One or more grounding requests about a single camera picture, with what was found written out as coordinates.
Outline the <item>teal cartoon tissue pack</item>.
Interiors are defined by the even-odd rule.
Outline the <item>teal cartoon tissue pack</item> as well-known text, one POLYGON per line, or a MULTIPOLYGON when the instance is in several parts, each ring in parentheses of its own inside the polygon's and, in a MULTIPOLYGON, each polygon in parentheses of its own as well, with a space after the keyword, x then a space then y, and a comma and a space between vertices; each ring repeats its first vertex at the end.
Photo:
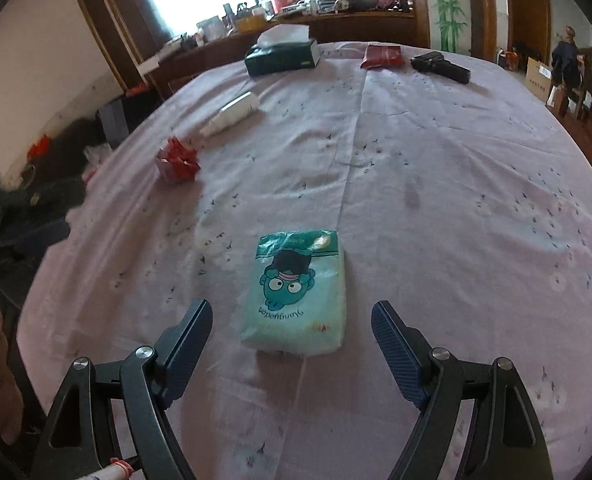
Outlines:
POLYGON ((343 345, 345 257, 335 231, 276 232, 259 238, 241 342, 263 352, 321 356, 343 345))

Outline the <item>crumpled red pink wrapper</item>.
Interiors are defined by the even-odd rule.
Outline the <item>crumpled red pink wrapper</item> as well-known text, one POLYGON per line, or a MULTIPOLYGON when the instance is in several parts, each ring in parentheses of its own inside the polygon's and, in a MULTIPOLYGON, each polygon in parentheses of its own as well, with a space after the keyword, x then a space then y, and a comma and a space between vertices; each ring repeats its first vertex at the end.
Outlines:
POLYGON ((194 181, 200 170, 198 152, 175 136, 170 136, 158 151, 155 162, 162 179, 169 184, 194 181))

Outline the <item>white spray bottle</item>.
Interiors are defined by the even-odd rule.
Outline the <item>white spray bottle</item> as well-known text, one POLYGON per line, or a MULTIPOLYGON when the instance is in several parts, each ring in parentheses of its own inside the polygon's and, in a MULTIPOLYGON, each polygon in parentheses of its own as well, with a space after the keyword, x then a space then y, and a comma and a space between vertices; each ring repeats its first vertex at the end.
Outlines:
POLYGON ((259 110, 259 98, 253 92, 246 92, 223 106, 203 128, 200 129, 201 136, 213 136, 227 128, 230 128, 243 119, 259 110))

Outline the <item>wooden sideboard counter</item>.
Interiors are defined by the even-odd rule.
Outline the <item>wooden sideboard counter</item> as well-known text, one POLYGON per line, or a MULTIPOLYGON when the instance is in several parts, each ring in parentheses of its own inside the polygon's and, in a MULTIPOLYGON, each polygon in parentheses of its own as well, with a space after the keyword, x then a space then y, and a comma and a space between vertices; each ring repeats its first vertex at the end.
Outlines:
POLYGON ((145 80, 167 99, 206 70, 241 61, 255 44, 281 46, 305 38, 317 40, 318 44, 390 42, 418 48, 427 48, 430 44, 427 18, 418 18, 413 13, 369 11, 304 16, 174 53, 146 74, 145 80))

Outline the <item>black handheld device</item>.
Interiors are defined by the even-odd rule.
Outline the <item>black handheld device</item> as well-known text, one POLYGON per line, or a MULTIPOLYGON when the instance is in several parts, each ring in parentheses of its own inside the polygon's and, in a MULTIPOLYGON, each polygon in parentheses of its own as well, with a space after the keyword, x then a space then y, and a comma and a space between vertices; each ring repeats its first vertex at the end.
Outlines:
POLYGON ((448 61, 441 52, 431 51, 416 55, 411 59, 414 70, 421 73, 437 74, 460 84, 468 84, 470 70, 448 61))

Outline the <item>dark red snack packet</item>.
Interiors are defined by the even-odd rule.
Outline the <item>dark red snack packet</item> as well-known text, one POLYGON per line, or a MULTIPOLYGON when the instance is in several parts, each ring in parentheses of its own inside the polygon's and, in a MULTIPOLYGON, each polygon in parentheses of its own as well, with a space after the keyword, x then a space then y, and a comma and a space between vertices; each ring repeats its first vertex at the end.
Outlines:
POLYGON ((374 68, 401 68, 405 65, 402 48, 399 44, 369 44, 364 52, 360 67, 363 70, 374 68))

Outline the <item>brown cardboard box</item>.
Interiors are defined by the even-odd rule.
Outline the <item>brown cardboard box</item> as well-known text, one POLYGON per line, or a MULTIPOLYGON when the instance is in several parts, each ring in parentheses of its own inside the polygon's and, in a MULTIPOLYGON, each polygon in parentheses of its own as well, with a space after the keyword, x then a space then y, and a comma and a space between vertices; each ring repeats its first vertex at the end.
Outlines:
POLYGON ((552 89, 552 71, 550 66, 528 58, 526 79, 524 85, 540 101, 546 103, 552 89))

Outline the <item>green tissue box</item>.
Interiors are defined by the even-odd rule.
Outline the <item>green tissue box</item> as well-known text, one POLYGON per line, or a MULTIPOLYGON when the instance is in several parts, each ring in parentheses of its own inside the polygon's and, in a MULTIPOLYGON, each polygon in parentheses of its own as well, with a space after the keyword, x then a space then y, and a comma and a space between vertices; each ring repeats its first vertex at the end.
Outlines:
POLYGON ((316 68, 321 51, 309 25, 279 24, 263 32, 245 55, 251 78, 316 68))

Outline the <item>dark blue jacket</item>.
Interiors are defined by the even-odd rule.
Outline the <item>dark blue jacket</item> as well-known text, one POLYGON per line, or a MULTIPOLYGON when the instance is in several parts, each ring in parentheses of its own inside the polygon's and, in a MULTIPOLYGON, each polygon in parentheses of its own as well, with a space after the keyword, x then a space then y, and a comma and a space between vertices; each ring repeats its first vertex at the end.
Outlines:
POLYGON ((574 42, 561 40, 552 53, 553 84, 564 84, 568 89, 579 88, 581 74, 578 48, 574 42))

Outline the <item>bamboo painted panel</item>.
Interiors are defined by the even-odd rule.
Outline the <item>bamboo painted panel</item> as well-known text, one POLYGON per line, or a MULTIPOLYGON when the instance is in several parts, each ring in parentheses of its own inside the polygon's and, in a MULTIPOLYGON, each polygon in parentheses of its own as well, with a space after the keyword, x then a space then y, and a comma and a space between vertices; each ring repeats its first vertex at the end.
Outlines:
POLYGON ((430 47, 470 55, 470 0, 427 0, 430 47))

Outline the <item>brown wooden door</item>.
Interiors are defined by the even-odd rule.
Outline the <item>brown wooden door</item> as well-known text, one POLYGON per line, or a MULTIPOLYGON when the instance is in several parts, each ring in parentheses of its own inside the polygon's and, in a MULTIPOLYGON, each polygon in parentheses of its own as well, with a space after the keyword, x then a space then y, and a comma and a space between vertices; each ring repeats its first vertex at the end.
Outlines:
POLYGON ((507 0, 509 49, 537 61, 550 57, 550 0, 507 0))

